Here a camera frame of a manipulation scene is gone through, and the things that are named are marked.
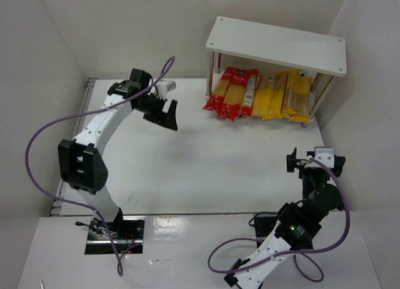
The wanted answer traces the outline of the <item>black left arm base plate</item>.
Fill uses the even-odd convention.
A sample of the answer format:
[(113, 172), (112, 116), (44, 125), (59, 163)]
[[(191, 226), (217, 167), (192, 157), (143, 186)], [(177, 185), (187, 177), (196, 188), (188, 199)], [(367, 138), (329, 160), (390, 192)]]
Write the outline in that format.
[[(84, 251), (86, 255), (114, 253), (108, 233), (102, 223), (93, 218), (90, 224), (84, 226), (89, 227)], [(118, 232), (111, 232), (116, 251), (120, 255), (123, 252), (141, 254), (143, 252), (144, 227), (145, 218), (143, 216), (125, 216)]]

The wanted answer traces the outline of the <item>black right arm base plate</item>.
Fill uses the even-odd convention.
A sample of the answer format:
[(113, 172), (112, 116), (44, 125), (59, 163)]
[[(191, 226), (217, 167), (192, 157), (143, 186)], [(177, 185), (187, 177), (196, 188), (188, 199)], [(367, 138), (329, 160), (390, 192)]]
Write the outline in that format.
[(262, 211), (256, 213), (249, 221), (248, 225), (254, 228), (257, 247), (266, 239), (272, 232), (277, 222), (277, 213)]

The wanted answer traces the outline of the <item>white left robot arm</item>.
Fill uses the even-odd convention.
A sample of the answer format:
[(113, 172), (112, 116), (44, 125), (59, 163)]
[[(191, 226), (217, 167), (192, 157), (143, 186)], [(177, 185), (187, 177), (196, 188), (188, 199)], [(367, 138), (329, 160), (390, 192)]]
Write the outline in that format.
[(58, 145), (61, 178), (91, 208), (96, 233), (118, 236), (124, 224), (122, 209), (115, 204), (106, 188), (108, 169), (103, 161), (106, 145), (119, 125), (137, 110), (149, 122), (173, 131), (178, 128), (178, 102), (171, 101), (168, 111), (163, 110), (166, 96), (176, 89), (176, 83), (162, 79), (150, 92), (147, 87), (152, 81), (149, 73), (133, 69), (129, 79), (114, 83), (108, 89), (101, 113), (95, 114), (72, 140), (64, 139)]

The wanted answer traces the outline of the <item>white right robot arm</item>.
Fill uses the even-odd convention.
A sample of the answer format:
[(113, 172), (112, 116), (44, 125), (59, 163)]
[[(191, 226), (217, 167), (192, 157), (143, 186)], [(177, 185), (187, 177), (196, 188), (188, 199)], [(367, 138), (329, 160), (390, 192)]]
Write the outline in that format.
[(345, 157), (337, 156), (329, 147), (316, 147), (303, 159), (295, 152), (286, 156), (287, 172), (299, 171), (302, 200), (286, 203), (278, 211), (275, 225), (265, 240), (255, 252), (235, 262), (224, 277), (229, 286), (261, 288), (284, 260), (313, 251), (313, 239), (329, 212), (349, 211), (344, 190), (338, 183), (345, 161)]

